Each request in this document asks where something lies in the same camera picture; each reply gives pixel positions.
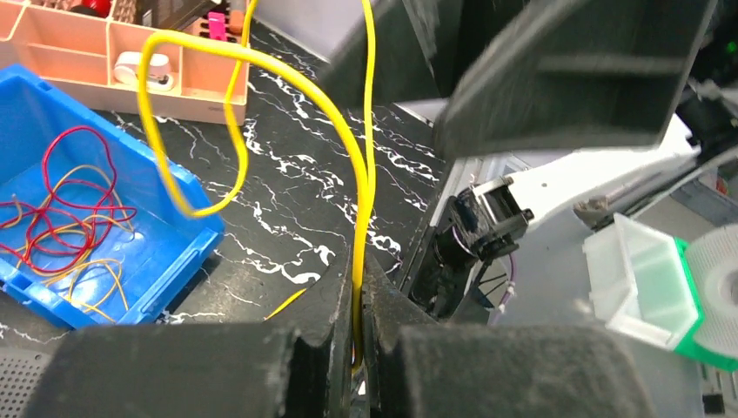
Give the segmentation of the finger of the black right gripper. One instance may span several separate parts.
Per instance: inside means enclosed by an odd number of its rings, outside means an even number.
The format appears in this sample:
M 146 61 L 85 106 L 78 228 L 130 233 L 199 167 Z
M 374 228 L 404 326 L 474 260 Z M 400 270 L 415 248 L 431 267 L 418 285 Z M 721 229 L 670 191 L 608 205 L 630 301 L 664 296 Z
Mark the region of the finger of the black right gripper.
M 378 1 L 372 7 L 376 105 L 446 98 L 458 82 L 455 71 L 461 2 Z M 368 35 L 360 18 L 320 72 L 318 86 L 339 108 L 363 103 Z
M 533 1 L 465 71 L 433 127 L 444 158 L 659 143 L 712 1 Z

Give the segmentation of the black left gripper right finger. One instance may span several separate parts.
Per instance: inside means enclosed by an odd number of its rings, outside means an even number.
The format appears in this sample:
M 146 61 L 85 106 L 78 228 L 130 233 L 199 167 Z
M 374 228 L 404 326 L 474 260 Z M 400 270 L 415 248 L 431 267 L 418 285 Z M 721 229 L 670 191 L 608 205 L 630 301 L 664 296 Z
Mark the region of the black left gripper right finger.
M 372 417 L 651 417 L 629 352 L 595 327 L 439 323 L 366 259 Z

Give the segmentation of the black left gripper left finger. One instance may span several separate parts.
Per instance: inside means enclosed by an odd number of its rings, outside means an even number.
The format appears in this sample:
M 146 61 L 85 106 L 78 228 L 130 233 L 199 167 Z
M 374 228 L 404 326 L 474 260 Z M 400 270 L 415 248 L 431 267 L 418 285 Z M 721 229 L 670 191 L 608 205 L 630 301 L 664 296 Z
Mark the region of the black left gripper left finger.
M 343 417 L 351 258 L 261 322 L 88 327 L 69 334 L 27 417 Z

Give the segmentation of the blue plastic bin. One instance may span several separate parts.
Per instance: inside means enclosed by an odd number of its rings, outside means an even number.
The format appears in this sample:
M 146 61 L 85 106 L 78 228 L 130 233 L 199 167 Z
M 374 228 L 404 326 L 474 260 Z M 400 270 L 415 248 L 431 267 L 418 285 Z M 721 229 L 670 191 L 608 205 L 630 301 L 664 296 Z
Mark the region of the blue plastic bin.
M 225 234 L 152 151 L 21 65 L 1 71 L 1 292 L 58 327 L 153 322 Z

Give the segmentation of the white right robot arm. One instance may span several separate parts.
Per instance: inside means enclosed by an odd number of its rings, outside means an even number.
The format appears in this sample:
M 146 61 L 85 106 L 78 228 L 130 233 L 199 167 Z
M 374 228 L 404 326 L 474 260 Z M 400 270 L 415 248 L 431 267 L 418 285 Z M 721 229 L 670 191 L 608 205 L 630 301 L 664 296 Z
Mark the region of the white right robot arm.
M 441 99 L 436 153 L 450 161 L 562 150 L 474 180 L 441 204 L 401 290 L 450 318 L 476 265 L 511 254 L 553 215 L 611 185 L 696 160 L 664 145 L 696 81 L 728 77 L 734 1 L 379 1 L 319 85 L 342 109 Z

